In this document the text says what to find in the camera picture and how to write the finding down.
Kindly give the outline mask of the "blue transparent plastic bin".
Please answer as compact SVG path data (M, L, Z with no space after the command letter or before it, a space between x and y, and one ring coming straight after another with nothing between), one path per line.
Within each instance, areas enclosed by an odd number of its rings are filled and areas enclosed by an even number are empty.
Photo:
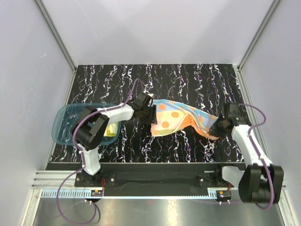
M62 107L55 118L52 128L52 139L58 145L73 145L72 142L72 128L74 123L78 120L82 112L88 107L94 108L109 108L114 104L110 103L72 103ZM121 123L119 124L117 135L114 137L103 137L100 145L110 145L114 143L120 133Z

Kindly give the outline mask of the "orange blue dotted towel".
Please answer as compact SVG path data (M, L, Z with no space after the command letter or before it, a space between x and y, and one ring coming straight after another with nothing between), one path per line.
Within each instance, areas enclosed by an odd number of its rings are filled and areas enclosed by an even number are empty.
M209 128L217 117L195 107L166 99L154 100L156 106L157 123L151 125L151 134L154 137L167 136L186 127L193 129L201 136L210 140L219 137L209 134Z

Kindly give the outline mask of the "yellow white patterned towel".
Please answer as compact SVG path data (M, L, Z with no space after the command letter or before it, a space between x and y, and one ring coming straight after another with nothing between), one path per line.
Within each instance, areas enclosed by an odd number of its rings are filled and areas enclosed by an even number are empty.
M113 123L110 124L106 127L104 136L105 137L114 137L117 135L119 124L118 123Z

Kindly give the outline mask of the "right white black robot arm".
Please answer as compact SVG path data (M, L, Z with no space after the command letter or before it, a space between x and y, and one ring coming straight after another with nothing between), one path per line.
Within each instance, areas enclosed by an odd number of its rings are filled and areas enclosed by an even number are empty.
M242 202L254 203L267 210L279 202L284 171L267 157L253 137L254 126L246 117L224 118L220 116L210 127L214 137L231 135L237 143L246 165L244 171L235 166L223 166L214 174L218 186L230 183L238 189Z

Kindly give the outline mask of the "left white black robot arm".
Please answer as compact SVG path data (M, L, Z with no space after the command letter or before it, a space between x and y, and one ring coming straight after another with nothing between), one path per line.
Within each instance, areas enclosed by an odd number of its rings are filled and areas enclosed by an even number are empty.
M120 104L109 108L93 108L88 106L75 123L72 131L72 142L79 149L82 157L82 170L86 172L85 181L91 186L100 184L102 178L101 165L97 159L100 145L107 126L138 118L146 124L157 123L156 106L146 105L141 109L128 104Z

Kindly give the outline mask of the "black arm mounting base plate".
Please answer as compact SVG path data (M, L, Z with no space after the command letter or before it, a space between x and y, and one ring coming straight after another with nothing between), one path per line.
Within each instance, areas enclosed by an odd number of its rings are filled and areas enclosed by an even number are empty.
M94 176L79 172L76 187L118 187L128 184L184 184L198 187L226 187L222 167L234 166L242 171L244 163L101 163Z

